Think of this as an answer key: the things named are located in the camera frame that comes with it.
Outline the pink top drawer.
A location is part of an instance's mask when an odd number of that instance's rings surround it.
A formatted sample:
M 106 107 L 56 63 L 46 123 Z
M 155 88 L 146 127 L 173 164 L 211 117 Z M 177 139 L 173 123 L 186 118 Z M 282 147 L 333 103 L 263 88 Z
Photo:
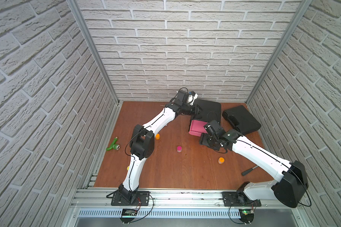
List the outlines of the pink top drawer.
M 201 134 L 207 133 L 205 129 L 206 122 L 200 120 L 191 120 L 189 127 L 189 134 L 200 137 Z

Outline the black drawer cabinet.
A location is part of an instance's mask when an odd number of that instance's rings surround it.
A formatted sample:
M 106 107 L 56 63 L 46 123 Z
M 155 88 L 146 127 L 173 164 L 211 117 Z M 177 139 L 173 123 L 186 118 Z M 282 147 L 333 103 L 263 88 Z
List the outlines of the black drawer cabinet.
M 221 124 L 221 104 L 218 102 L 196 99 L 194 101 L 195 114 L 191 116 L 191 121 L 198 120 L 211 122 L 213 120 Z

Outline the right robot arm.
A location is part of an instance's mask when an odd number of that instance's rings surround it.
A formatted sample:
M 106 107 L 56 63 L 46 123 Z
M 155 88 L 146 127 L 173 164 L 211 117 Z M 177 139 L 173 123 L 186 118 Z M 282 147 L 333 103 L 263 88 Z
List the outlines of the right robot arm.
M 273 180 L 261 183 L 244 182 L 236 191 L 235 199 L 240 205 L 257 200 L 278 200 L 290 208 L 296 208 L 307 193 L 308 178 L 305 166 L 299 162 L 282 159 L 251 142 L 236 130 L 225 131 L 213 120 L 204 125 L 200 144 L 219 152 L 233 151 L 255 163 Z

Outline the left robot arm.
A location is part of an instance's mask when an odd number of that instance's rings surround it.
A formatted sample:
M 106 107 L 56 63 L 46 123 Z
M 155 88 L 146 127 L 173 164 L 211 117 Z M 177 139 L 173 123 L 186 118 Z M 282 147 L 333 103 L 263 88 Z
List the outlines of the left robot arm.
M 179 115 L 192 115 L 195 112 L 194 102 L 198 95 L 186 93 L 181 97 L 171 99 L 163 110 L 151 121 L 144 125 L 137 125 L 129 141 L 130 165 L 123 183 L 118 187 L 122 198 L 132 204 L 137 199 L 139 179 L 145 161 L 151 156 L 155 146 L 155 136 L 168 123 Z

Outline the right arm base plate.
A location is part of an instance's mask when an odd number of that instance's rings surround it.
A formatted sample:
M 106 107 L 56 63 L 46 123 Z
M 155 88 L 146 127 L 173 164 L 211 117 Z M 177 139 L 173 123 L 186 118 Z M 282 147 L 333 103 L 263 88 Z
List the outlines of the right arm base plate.
M 260 200 L 250 200 L 244 193 L 226 191 L 221 194 L 225 207 L 261 207 Z

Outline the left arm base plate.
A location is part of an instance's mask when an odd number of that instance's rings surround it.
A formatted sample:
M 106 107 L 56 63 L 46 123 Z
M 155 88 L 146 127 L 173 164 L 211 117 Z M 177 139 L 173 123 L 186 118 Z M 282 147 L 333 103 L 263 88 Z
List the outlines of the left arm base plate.
M 116 190 L 112 194 L 111 206 L 148 206 L 150 199 L 149 191 L 137 191 L 136 194 L 132 194 L 129 198 L 123 196 L 121 192 Z

